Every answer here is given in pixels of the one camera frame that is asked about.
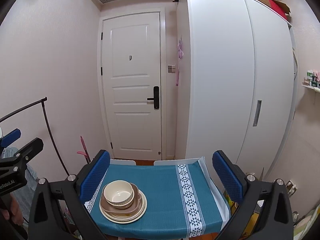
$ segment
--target wardrobe handle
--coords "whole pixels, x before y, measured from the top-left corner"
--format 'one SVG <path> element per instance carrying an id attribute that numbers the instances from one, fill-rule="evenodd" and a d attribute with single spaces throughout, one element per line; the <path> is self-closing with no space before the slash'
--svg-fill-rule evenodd
<path id="1" fill-rule="evenodd" d="M 257 124 L 258 124 L 260 110 L 261 110 L 261 103 L 262 103 L 262 100 L 258 100 L 256 114 L 254 116 L 254 121 L 253 121 L 253 126 L 257 126 Z"/>

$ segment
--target white wardrobe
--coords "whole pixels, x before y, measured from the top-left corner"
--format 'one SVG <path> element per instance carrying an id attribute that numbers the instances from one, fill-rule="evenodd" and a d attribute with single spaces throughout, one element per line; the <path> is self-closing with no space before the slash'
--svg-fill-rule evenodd
<path id="1" fill-rule="evenodd" d="M 266 174 L 295 106 L 290 25 L 257 0 L 179 0 L 177 23 L 176 159 L 205 156 L 218 186 L 216 150 Z"/>

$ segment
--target pink wall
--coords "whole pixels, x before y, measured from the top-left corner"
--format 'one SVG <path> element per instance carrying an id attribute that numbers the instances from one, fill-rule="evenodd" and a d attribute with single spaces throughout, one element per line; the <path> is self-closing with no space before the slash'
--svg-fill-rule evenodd
<path id="1" fill-rule="evenodd" d="M 167 65 L 176 65 L 177 56 L 177 4 L 172 0 L 118 0 L 107 3 L 101 8 L 101 17 L 119 11 L 165 8 L 165 37 Z M 166 155 L 174 156 L 177 123 L 178 87 L 175 85 L 175 74 L 167 73 L 167 146 Z"/>
<path id="2" fill-rule="evenodd" d="M 301 86 L 307 70 L 320 71 L 320 23 L 305 0 L 282 0 L 291 10 L 298 54 L 296 113 L 284 149 L 268 180 L 290 179 L 297 192 L 290 198 L 292 211 L 300 217 L 320 200 L 320 95 Z"/>
<path id="3" fill-rule="evenodd" d="M 46 110 L 58 150 L 70 173 L 85 164 L 80 135 L 91 157 L 106 147 L 97 81 L 100 11 L 91 0 L 17 0 L 0 27 L 0 116 L 48 97 Z M 41 105 L 1 123 L 15 128 L 22 147 L 35 137 L 44 150 L 30 164 L 49 181 L 66 174 L 54 151 Z"/>

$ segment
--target pink item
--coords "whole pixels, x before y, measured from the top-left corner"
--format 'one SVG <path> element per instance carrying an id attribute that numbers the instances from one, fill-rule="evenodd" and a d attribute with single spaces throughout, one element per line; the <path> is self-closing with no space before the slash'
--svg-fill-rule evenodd
<path id="1" fill-rule="evenodd" d="M 180 38 L 179 43 L 178 43 L 178 58 L 179 58 L 179 60 L 182 60 L 182 58 L 183 58 L 182 37 Z M 179 85 L 179 64 L 176 69 L 176 86 L 178 86 L 178 85 Z"/>
<path id="2" fill-rule="evenodd" d="M 87 147 L 85 146 L 85 143 L 84 143 L 84 140 L 83 140 L 82 136 L 80 136 L 80 141 L 81 141 L 82 147 L 83 147 L 83 149 L 85 151 L 85 155 L 84 155 L 85 156 L 85 160 L 87 161 L 87 163 L 90 163 L 91 159 L 89 157 L 89 153 L 87 151 Z"/>
<path id="3" fill-rule="evenodd" d="M 85 143 L 84 143 L 84 140 L 83 140 L 82 136 L 80 136 L 80 141 L 81 141 L 81 143 L 82 143 L 83 149 L 86 151 L 86 150 L 87 150 L 87 147 L 85 146 Z"/>
<path id="4" fill-rule="evenodd" d="M 82 154 L 82 155 L 84 155 L 85 157 L 87 157 L 87 154 L 86 154 L 85 152 L 78 151 L 77 153 L 78 153 L 78 154 Z"/>
<path id="5" fill-rule="evenodd" d="M 320 72 L 317 72 L 317 70 L 313 70 L 313 75 L 317 77 L 317 82 L 320 82 Z"/>
<path id="6" fill-rule="evenodd" d="M 176 69 L 176 86 L 179 85 L 179 68 Z"/>
<path id="7" fill-rule="evenodd" d="M 277 5 L 273 0 L 269 0 L 270 4 L 271 4 L 271 8 L 277 12 L 278 14 L 280 14 L 284 19 L 287 19 L 287 16 L 285 15 L 284 11 L 279 7 L 279 5 Z"/>

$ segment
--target floor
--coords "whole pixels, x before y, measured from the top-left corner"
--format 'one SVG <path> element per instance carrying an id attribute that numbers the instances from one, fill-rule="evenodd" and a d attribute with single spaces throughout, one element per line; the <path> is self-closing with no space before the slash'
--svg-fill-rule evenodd
<path id="1" fill-rule="evenodd" d="M 130 161 L 135 161 L 138 166 L 153 166 L 153 163 L 155 162 L 155 161 L 143 161 L 143 160 L 130 160 Z"/>
<path id="2" fill-rule="evenodd" d="M 138 166 L 152 166 L 154 161 L 143 161 L 143 160 L 132 160 L 135 161 Z M 202 235 L 202 236 L 195 236 L 189 238 L 190 240 L 213 240 L 217 237 L 218 233 L 211 233 L 207 235 Z M 126 238 L 125 240 L 138 240 L 135 238 Z"/>

